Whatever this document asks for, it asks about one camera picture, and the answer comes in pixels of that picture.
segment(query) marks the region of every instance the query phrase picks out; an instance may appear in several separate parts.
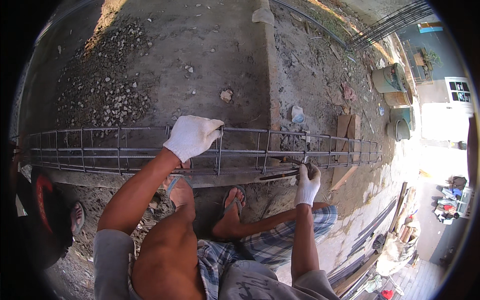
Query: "gray t-shirt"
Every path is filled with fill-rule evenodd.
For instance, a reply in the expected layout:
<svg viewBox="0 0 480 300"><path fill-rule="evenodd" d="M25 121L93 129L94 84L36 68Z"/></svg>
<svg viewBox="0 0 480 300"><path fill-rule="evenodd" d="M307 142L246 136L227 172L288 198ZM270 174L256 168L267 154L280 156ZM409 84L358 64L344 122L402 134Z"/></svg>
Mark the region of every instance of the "gray t-shirt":
<svg viewBox="0 0 480 300"><path fill-rule="evenodd" d="M142 300L133 290L130 276L135 245L129 235L104 229L94 239L95 299ZM339 300L325 271L310 271L293 287L278 281L274 272L255 261L236 261L220 279L218 298L231 300Z"/></svg>

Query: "sandal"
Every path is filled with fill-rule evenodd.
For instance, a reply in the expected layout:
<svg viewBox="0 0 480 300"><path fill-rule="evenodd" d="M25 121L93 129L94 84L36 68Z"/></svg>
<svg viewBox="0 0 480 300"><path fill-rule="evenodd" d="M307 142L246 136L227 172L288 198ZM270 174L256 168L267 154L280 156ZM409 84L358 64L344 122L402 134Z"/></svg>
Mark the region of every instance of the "sandal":
<svg viewBox="0 0 480 300"><path fill-rule="evenodd" d="M239 185L234 185L232 186L226 193L225 193L225 197L223 197L223 202L222 202L222 207L224 208L223 212L221 213L220 215L220 218L218 219L219 221L223 218L223 216L225 215L225 213L227 213L227 211L229 211L230 209L232 209L233 205L236 204L237 205L237 211L238 211L238 214L240 216L241 214L241 211L242 211L242 206L241 206L241 200L237 197L233 198L232 202L227 206L225 207L225 202L227 201L227 198L228 198L228 195L230 194L230 191L232 188L237 188L240 190L240 192L242 192L243 194L243 201L246 203L247 202L247 195L245 193L245 189Z"/></svg>
<svg viewBox="0 0 480 300"><path fill-rule="evenodd" d="M80 209L82 210L82 218L80 219L80 223L78 224L77 223L77 213L75 213L75 229L72 231L73 234L79 234L80 231L82 230L82 227L85 223L85 210L84 210L84 207L83 205L80 203L80 202L77 202L73 205L72 207L72 210L74 209L75 211L77 210L75 208L76 205L79 205L80 206Z"/></svg>
<svg viewBox="0 0 480 300"><path fill-rule="evenodd" d="M190 169L193 169L193 161L192 159L190 158ZM165 193L167 194L167 197L170 199L170 194L172 193L172 190L173 188L175 187L175 184L177 184L177 182L183 178L185 179L185 181L188 183L188 185L190 185L190 187L192 188L193 190L193 186L192 186L192 181L190 180L190 177L189 176L185 176L185 175L181 175L181 174L178 174L178 175L173 175L175 176L175 178L172 180L172 182L170 182L170 184L168 185L167 189L165 190ZM173 207L173 210L176 210L177 209L177 206L172 202L172 207Z"/></svg>

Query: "pliers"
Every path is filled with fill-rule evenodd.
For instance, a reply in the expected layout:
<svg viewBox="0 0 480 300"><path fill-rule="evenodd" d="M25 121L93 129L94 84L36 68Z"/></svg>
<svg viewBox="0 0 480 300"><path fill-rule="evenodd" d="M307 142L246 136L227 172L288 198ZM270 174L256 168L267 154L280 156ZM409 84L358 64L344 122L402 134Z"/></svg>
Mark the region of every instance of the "pliers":
<svg viewBox="0 0 480 300"><path fill-rule="evenodd" d="M285 163L285 162L293 163L297 166L300 166L300 165L304 164L299 160L289 158L289 157L285 157L285 156L284 157L273 156L272 158L280 160L280 163ZM313 178L313 165L312 165L312 163L306 163L305 166L307 167L307 170L308 170L308 178L312 179ZM300 170L297 169L296 171L293 171L293 172L290 172L290 173L261 177L260 180L270 180L270 179L284 178L284 177L295 176L295 175L299 175L299 174L300 174Z"/></svg>

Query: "tiled floor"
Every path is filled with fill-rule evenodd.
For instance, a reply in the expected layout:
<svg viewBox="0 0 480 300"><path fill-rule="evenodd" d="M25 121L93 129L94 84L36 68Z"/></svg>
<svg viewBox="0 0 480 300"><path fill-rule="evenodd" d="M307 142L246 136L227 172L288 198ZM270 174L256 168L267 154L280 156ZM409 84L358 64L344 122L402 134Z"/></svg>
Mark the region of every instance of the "tiled floor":
<svg viewBox="0 0 480 300"><path fill-rule="evenodd" d="M404 267L392 275L392 279L400 285L405 295L395 293L393 300L428 300L435 295L436 288L442 282L444 269L436 264L419 259L416 268ZM388 282L384 288L394 289Z"/></svg>

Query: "gravel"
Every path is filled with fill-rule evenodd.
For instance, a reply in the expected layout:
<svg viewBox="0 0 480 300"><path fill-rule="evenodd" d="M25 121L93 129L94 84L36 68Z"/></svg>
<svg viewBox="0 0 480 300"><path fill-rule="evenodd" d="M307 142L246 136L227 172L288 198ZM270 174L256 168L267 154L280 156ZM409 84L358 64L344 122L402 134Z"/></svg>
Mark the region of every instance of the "gravel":
<svg viewBox="0 0 480 300"><path fill-rule="evenodd" d="M139 73L129 75L134 59L152 45L142 28L139 18L117 20L77 49L59 78L59 129L132 126L145 116L151 85Z"/></svg>

